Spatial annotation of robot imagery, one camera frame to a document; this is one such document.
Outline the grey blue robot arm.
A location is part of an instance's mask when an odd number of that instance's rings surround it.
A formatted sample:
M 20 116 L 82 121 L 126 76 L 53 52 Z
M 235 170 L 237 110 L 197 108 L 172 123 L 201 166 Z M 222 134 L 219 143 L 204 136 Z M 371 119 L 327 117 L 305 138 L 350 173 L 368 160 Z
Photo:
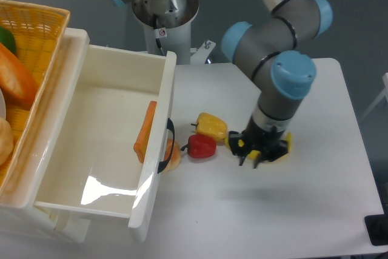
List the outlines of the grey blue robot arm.
M 144 28 L 147 51 L 177 55 L 180 64 L 191 59 L 191 23 L 198 0 L 112 0 L 117 6 L 131 4 Z M 247 22 L 232 25 L 224 34 L 221 50 L 259 89 L 260 96 L 247 127 L 231 132 L 232 153 L 244 162 L 258 151 L 255 165 L 272 162 L 289 152 L 283 140 L 289 122 L 307 96 L 316 67 L 296 51 L 303 40 L 325 32 L 333 20 L 326 0 L 263 0 L 272 17 L 261 27 Z

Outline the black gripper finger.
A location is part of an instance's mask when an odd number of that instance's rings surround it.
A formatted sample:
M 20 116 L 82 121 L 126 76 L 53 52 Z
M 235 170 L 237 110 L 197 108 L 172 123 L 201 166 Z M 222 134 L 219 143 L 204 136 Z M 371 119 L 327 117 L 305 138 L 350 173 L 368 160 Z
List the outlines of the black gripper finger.
M 243 132 L 230 131 L 228 133 L 228 144 L 231 152 L 239 159 L 239 166 L 242 166 L 245 159 L 252 151 L 252 145 L 246 141 Z
M 289 143 L 286 140 L 279 140 L 273 147 L 261 146 L 258 148 L 258 151 L 259 154 L 254 159 L 254 169 L 256 169 L 261 163 L 274 162 L 287 155 L 289 152 Z

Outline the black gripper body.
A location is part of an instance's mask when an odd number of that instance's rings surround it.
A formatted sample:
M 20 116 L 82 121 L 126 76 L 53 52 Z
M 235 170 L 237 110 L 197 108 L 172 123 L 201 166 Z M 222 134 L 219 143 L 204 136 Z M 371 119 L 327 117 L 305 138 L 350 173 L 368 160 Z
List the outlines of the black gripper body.
M 243 133 L 245 136 L 244 139 L 252 146 L 273 147 L 281 140 L 281 136 L 284 132 L 279 132 L 276 126 L 272 126 L 270 130 L 264 130 L 251 118 Z

